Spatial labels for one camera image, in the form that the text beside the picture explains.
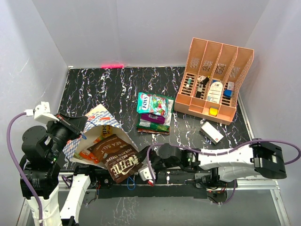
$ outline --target small white box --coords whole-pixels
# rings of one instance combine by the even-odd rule
[[[217,144],[224,136],[214,128],[209,122],[201,126],[200,132],[208,137],[214,144]]]
[[[231,81],[229,81],[228,82],[228,86],[227,86],[227,89],[229,89],[229,90],[234,90],[234,85],[235,85],[235,83],[233,83],[233,82],[231,82]]]

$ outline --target purple wrapper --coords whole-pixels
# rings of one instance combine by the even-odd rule
[[[141,114],[141,119],[163,125],[165,118],[154,114]]]

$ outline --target yellow object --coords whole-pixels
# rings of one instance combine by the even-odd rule
[[[218,113],[218,109],[215,108],[215,107],[210,107],[209,109],[209,114],[212,115],[212,116],[217,116],[217,113]]]

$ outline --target small bottle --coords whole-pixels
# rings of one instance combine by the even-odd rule
[[[188,82],[186,84],[186,88],[189,88],[189,85],[190,85],[191,81],[192,81],[192,78],[188,78]]]

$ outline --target white wall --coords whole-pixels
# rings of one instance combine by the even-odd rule
[[[290,141],[301,147],[301,2],[271,0],[246,47],[255,50],[241,95],[256,137]],[[285,161],[296,157],[281,145]],[[301,161],[286,166],[281,196],[293,226],[301,222]]]
[[[23,202],[20,176],[6,145],[9,121],[39,101],[58,109],[68,67],[31,0],[0,0],[0,221],[16,225]],[[22,134],[36,124],[22,118],[12,128],[12,143],[21,159]]]
[[[244,46],[268,0],[33,0],[67,65],[185,65],[193,37]]]

